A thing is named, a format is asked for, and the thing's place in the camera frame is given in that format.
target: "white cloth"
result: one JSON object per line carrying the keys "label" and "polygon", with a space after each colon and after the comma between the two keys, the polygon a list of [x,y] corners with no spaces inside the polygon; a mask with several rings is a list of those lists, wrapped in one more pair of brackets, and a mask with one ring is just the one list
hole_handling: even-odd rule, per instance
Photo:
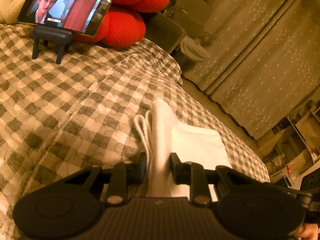
{"label": "white cloth", "polygon": [[[134,125],[147,153],[147,174],[137,195],[149,197],[189,197],[188,185],[175,185],[169,156],[176,152],[181,162],[195,162],[205,169],[217,165],[231,167],[228,155],[215,130],[190,126],[180,122],[169,105],[156,98],[146,116],[137,115]],[[217,201],[210,185],[212,201]]]}
{"label": "white cloth", "polygon": [[182,41],[180,41],[180,49],[181,52],[193,62],[205,62],[211,58],[211,55],[206,49],[189,36],[185,36]]}

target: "hand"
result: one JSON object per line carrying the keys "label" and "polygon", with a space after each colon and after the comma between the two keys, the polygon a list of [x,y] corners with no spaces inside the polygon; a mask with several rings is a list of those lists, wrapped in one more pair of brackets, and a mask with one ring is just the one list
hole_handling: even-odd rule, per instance
{"label": "hand", "polygon": [[318,225],[317,224],[302,224],[297,237],[303,240],[318,240]]}

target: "white strap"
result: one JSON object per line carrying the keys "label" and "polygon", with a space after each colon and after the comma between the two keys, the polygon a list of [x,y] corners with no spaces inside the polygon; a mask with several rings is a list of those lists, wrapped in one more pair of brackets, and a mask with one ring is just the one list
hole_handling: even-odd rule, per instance
{"label": "white strap", "polygon": [[141,141],[145,148],[147,154],[147,169],[150,159],[150,154],[152,154],[151,146],[151,136],[152,136],[152,112],[148,110],[146,112],[146,117],[141,114],[138,114],[133,119],[134,126],[140,135]]}

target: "smartphone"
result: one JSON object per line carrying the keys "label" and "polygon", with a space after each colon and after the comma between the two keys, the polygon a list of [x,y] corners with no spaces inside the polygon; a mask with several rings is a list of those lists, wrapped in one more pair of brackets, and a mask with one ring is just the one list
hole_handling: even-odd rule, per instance
{"label": "smartphone", "polygon": [[94,37],[110,6],[111,0],[26,0],[18,22]]}

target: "curtain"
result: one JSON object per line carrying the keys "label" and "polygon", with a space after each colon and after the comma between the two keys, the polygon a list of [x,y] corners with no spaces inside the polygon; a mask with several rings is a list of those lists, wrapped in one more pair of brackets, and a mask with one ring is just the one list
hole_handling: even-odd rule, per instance
{"label": "curtain", "polygon": [[255,139],[320,81],[314,0],[216,0],[206,30],[211,60],[183,70]]}

